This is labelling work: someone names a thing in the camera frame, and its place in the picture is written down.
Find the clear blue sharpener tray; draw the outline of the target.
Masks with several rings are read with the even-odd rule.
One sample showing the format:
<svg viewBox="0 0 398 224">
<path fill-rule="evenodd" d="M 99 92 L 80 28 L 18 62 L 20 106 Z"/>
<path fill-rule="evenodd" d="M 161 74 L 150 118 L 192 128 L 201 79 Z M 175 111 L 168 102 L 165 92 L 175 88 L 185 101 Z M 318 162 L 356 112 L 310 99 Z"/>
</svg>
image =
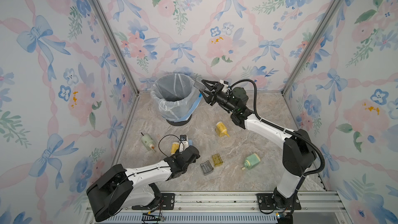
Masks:
<svg viewBox="0 0 398 224">
<path fill-rule="evenodd" d="M 196 89 L 198 89 L 198 90 L 205 90 L 206 89 L 206 87 L 205 87 L 205 85 L 202 83 L 202 81 L 201 80 L 195 80 L 195 82 L 194 82 L 194 87 L 196 88 Z"/>
</svg>

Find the yellow pencil sharpener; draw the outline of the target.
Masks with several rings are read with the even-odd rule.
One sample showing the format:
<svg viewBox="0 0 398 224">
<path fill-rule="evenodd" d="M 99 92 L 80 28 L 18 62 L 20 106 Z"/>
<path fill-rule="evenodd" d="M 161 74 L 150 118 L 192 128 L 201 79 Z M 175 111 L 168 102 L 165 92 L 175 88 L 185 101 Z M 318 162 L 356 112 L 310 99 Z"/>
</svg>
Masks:
<svg viewBox="0 0 398 224">
<path fill-rule="evenodd" d="M 226 126 L 221 121 L 216 124 L 215 131 L 219 137 L 224 137 L 224 136 L 230 137 Z"/>
<path fill-rule="evenodd" d="M 174 142 L 171 146 L 171 155 L 174 155 L 176 151 L 180 149 L 180 143 Z"/>
</svg>

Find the yellow transparent shavings tray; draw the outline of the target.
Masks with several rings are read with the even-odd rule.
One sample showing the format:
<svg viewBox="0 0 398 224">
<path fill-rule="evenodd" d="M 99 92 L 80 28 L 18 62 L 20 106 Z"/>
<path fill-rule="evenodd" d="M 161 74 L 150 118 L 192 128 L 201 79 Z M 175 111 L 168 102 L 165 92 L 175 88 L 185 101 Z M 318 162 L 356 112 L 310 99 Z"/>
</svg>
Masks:
<svg viewBox="0 0 398 224">
<path fill-rule="evenodd" d="M 223 165 L 223 160 L 219 153 L 212 155 L 212 160 L 213 160 L 215 167 L 219 167 L 219 166 Z"/>
</svg>

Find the dark shavings tray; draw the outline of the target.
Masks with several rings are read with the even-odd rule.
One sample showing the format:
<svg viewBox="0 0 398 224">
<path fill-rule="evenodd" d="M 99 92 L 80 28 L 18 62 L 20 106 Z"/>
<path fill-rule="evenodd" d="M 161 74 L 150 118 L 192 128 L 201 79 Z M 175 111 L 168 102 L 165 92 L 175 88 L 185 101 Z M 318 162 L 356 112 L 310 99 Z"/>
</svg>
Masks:
<svg viewBox="0 0 398 224">
<path fill-rule="evenodd" d="M 214 171 L 214 168 L 212 167 L 212 164 L 210 163 L 209 160 L 207 160 L 204 163 L 201 163 L 200 166 L 204 175 L 208 175 Z"/>
</svg>

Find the green pencil sharpener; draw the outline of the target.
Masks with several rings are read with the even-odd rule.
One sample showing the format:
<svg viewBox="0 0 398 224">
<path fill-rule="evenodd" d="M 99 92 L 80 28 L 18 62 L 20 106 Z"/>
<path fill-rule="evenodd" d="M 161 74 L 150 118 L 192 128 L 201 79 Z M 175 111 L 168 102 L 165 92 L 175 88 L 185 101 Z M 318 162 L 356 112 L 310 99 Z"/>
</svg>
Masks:
<svg viewBox="0 0 398 224">
<path fill-rule="evenodd" d="M 145 146 L 145 148 L 148 151 L 152 151 L 153 153 L 156 153 L 154 140 L 152 139 L 152 137 L 149 134 L 141 133 L 141 135 L 142 135 L 141 141 L 142 141 L 142 144 Z"/>
<path fill-rule="evenodd" d="M 261 162 L 260 157 L 257 153 L 252 153 L 245 158 L 242 170 L 251 170 Z"/>
</svg>

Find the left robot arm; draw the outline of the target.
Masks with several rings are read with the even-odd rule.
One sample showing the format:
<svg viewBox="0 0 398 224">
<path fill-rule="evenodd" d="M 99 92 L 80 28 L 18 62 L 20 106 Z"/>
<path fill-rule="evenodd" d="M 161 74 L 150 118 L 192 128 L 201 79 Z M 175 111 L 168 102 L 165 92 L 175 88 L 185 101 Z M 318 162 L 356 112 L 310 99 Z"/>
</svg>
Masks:
<svg viewBox="0 0 398 224">
<path fill-rule="evenodd" d="M 186 173 L 200 153 L 194 146 L 176 152 L 158 163 L 141 168 L 114 165 L 86 191 L 96 222 L 103 222 L 126 207 L 156 208 L 162 194 L 156 183 Z"/>
</svg>

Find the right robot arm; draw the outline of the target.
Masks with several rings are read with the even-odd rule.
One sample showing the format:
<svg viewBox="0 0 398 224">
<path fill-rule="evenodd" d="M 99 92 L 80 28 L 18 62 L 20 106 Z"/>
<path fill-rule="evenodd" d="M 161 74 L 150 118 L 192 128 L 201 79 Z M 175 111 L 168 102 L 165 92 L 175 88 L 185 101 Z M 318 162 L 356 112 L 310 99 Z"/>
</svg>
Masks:
<svg viewBox="0 0 398 224">
<path fill-rule="evenodd" d="M 194 86 L 207 104 L 218 104 L 229 113 L 236 126 L 252 131 L 282 149 L 284 173 L 274 189 L 273 205 L 276 209 L 293 209 L 305 178 L 324 169 L 322 153 L 311 142 L 308 133 L 302 129 L 286 129 L 260 117 L 255 106 L 247 106 L 249 97 L 246 90 L 237 83 L 229 85 L 223 80 L 202 79 L 196 80 Z"/>
</svg>

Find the clear trash bag blue band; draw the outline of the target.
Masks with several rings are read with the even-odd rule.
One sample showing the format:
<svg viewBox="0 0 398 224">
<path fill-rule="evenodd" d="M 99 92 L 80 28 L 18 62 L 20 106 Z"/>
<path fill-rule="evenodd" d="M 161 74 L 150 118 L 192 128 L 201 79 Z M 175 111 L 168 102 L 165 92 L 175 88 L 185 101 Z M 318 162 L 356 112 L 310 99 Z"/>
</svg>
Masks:
<svg viewBox="0 0 398 224">
<path fill-rule="evenodd" d="M 178 73 L 164 75 L 155 81 L 150 95 L 166 121 L 183 120 L 193 115 L 203 98 L 194 87 L 194 80 Z"/>
</svg>

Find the black trash bin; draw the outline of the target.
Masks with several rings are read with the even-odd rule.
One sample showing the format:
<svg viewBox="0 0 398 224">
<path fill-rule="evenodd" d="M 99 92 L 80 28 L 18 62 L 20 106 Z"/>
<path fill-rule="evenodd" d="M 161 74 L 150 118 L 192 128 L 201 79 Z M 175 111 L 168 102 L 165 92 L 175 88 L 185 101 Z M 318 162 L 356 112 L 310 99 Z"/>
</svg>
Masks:
<svg viewBox="0 0 398 224">
<path fill-rule="evenodd" d="M 181 127 L 181 126 L 188 124 L 190 122 L 191 118 L 192 118 L 192 115 L 190 115 L 187 118 L 184 118 L 183 120 L 178 120 L 178 121 L 167 120 L 167 123 L 172 126 L 175 126 L 175 127 Z"/>
</svg>

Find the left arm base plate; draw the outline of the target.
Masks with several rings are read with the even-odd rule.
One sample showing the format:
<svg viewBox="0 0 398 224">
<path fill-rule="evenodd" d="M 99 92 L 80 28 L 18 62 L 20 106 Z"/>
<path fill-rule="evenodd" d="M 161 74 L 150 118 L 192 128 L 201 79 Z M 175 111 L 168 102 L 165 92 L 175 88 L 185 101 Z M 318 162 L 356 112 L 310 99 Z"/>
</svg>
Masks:
<svg viewBox="0 0 398 224">
<path fill-rule="evenodd" d="M 152 202 L 148 205 L 137 205 L 133 206 L 132 210 L 156 210 L 156 209 L 163 209 L 163 210 L 173 210 L 175 204 L 175 194 L 174 193 L 160 193 L 159 195 L 155 195 Z"/>
</svg>

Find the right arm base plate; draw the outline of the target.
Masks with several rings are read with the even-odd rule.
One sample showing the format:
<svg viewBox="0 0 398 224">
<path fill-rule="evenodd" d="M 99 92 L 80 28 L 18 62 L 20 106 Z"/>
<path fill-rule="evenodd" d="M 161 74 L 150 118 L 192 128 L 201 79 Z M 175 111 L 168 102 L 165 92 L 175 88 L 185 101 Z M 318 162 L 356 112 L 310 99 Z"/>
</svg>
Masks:
<svg viewBox="0 0 398 224">
<path fill-rule="evenodd" d="M 256 194 L 256 198 L 259 204 L 259 209 L 262 211 L 290 211 L 292 208 L 297 211 L 302 209 L 297 194 L 293 194 L 293 196 L 286 199 L 279 193 L 277 193 L 277 197 L 275 197 L 273 192 L 259 193 Z"/>
</svg>

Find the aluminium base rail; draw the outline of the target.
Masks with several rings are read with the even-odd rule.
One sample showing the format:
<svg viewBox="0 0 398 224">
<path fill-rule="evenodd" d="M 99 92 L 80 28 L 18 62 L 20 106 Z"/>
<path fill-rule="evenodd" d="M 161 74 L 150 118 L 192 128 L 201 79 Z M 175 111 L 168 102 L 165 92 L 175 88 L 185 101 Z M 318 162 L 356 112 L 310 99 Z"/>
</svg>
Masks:
<svg viewBox="0 0 398 224">
<path fill-rule="evenodd" d="M 256 194 L 248 191 L 174 192 L 173 210 L 149 214 L 125 208 L 105 220 L 106 224 L 351 224 L 343 202 L 335 191 L 301 191 L 301 210 L 262 211 Z"/>
</svg>

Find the left corner aluminium post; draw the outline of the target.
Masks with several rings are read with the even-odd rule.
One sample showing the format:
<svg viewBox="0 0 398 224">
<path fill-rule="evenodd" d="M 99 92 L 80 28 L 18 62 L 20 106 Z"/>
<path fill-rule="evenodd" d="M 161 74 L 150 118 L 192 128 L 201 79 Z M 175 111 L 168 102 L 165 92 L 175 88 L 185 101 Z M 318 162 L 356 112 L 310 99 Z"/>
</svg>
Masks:
<svg viewBox="0 0 398 224">
<path fill-rule="evenodd" d="M 112 27 L 106 18 L 105 11 L 104 11 L 103 7 L 101 6 L 100 1 L 99 0 L 88 0 L 88 1 L 93 6 L 94 12 L 96 13 L 97 18 L 98 18 L 98 22 L 99 22 L 102 30 L 104 31 L 105 37 L 107 38 L 107 40 L 110 44 L 110 47 L 112 48 L 113 52 L 116 55 L 117 61 L 120 63 L 121 69 L 126 76 L 129 86 L 131 87 L 134 95 L 136 97 L 138 97 L 139 90 L 138 90 L 137 85 L 133 79 L 133 76 L 129 70 L 128 64 L 122 55 L 121 49 L 120 49 L 119 45 L 117 44 L 116 38 L 113 34 Z"/>
</svg>

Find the corner aluminium post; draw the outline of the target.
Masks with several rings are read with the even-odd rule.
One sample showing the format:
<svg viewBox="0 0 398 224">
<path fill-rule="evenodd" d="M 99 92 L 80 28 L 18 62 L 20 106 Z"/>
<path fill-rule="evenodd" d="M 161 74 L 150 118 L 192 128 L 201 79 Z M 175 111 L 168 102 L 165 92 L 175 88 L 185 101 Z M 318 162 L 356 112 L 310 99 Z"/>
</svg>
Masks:
<svg viewBox="0 0 398 224">
<path fill-rule="evenodd" d="M 289 90 L 293 87 L 293 83 L 299 72 L 301 71 L 302 67 L 305 65 L 307 59 L 315 49 L 315 46 L 318 44 L 318 41 L 323 36 L 324 32 L 329 27 L 331 19 L 337 14 L 339 11 L 340 6 L 342 5 L 344 0 L 332 0 L 329 4 L 328 8 L 325 11 L 324 17 L 320 20 L 317 28 L 315 29 L 312 38 L 309 41 L 308 47 L 304 49 L 302 52 L 301 57 L 299 58 L 297 64 L 295 65 L 292 73 L 288 77 L 286 84 L 284 85 L 283 89 L 281 90 L 281 94 L 285 96 Z"/>
<path fill-rule="evenodd" d="M 94 12 L 96 13 L 97 18 L 98 18 L 98 22 L 99 22 L 102 30 L 104 31 L 105 37 L 107 38 L 107 40 L 110 44 L 110 47 L 112 48 L 113 52 L 116 55 L 117 61 L 120 63 L 121 69 L 126 76 L 129 86 L 131 87 L 134 95 L 136 97 L 138 97 L 139 90 L 138 90 L 137 85 L 133 79 L 133 76 L 129 70 L 128 64 L 122 55 L 121 49 L 120 49 L 119 45 L 117 44 L 116 38 L 113 34 L 112 27 L 106 18 L 105 11 L 104 11 L 103 7 L 101 6 L 100 1 L 99 0 L 88 0 L 88 1 L 93 6 Z"/>
</svg>

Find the right corner aluminium post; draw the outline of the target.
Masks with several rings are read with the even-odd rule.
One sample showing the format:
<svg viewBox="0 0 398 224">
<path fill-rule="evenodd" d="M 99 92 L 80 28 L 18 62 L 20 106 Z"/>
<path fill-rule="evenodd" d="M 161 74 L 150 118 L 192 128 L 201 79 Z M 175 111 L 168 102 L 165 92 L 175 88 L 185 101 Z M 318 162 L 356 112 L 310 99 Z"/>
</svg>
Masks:
<svg viewBox="0 0 398 224">
<path fill-rule="evenodd" d="M 293 83 L 299 72 L 301 71 L 302 67 L 305 65 L 307 59 L 315 49 L 315 46 L 318 44 L 318 41 L 323 36 L 324 32 L 329 27 L 331 19 L 337 14 L 339 11 L 340 6 L 342 5 L 344 0 L 332 0 L 329 4 L 328 8 L 325 11 L 324 17 L 320 20 L 317 28 L 315 29 L 312 38 L 309 41 L 308 47 L 304 49 L 302 52 L 301 57 L 299 58 L 297 64 L 295 65 L 292 73 L 288 77 L 286 84 L 284 85 L 283 89 L 281 90 L 281 94 L 285 96 L 289 90 L 293 87 Z"/>
</svg>

